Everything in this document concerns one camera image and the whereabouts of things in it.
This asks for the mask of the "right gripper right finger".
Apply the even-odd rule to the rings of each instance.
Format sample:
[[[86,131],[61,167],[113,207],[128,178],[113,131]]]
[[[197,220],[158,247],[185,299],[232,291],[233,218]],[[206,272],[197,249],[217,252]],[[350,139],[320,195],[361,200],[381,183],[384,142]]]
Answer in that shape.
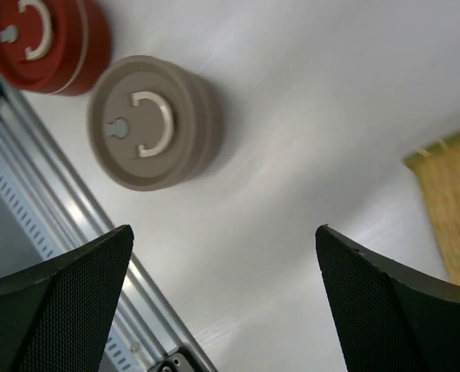
[[[349,371],[460,371],[460,286],[324,225],[316,254]]]

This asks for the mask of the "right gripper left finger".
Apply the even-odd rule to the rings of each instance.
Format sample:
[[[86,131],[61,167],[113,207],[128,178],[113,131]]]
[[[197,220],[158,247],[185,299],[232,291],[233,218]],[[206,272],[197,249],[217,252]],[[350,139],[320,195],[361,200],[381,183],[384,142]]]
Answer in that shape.
[[[133,251],[120,226],[0,278],[0,371],[97,371]]]

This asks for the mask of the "beige round lid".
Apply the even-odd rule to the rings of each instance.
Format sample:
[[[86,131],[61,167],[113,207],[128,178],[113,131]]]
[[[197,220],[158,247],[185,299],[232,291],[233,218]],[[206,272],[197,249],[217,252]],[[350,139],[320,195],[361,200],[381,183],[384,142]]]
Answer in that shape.
[[[150,56],[126,57],[100,78],[88,106],[88,136],[101,168],[134,191],[183,182],[206,131],[194,74]]]

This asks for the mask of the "red round lid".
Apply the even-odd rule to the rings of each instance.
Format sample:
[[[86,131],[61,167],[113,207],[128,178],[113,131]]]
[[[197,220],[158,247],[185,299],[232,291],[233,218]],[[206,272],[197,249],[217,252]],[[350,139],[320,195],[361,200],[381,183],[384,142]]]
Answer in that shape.
[[[90,33],[87,1],[0,1],[0,74],[11,86],[77,95]]]

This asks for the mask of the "metal round tin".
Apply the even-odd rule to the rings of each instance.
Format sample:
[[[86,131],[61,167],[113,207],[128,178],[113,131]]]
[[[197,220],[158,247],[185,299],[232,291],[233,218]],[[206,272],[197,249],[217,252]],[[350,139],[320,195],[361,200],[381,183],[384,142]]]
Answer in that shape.
[[[203,144],[199,147],[197,159],[186,167],[178,179],[179,184],[191,181],[206,172],[217,158],[225,134],[225,117],[218,90],[203,76],[191,71],[186,71],[186,74],[190,77],[199,97],[199,107],[203,110],[199,121],[203,124],[206,134]]]
[[[81,21],[78,63],[62,94],[82,95],[90,91],[109,66],[112,35],[109,21],[97,1],[76,1]]]

